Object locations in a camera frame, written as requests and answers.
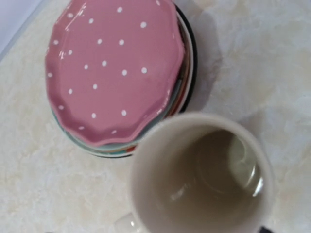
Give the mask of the pink polka dot dish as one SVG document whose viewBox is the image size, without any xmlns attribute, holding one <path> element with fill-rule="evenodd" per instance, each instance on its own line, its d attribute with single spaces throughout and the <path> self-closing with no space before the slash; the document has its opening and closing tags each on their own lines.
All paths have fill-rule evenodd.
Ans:
<svg viewBox="0 0 311 233">
<path fill-rule="evenodd" d="M 170 0 L 72 0 L 45 57 L 50 106 L 92 146 L 132 141 L 166 108 L 184 54 Z"/>
</svg>

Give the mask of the white patterned mug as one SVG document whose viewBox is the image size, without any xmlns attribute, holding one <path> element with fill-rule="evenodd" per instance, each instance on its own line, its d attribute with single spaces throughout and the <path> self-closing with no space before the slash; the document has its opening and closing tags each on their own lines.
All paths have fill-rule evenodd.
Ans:
<svg viewBox="0 0 311 233">
<path fill-rule="evenodd" d="M 274 200 L 266 153 L 243 126 L 188 113 L 152 128 L 134 152 L 130 212 L 118 233 L 258 233 Z"/>
</svg>

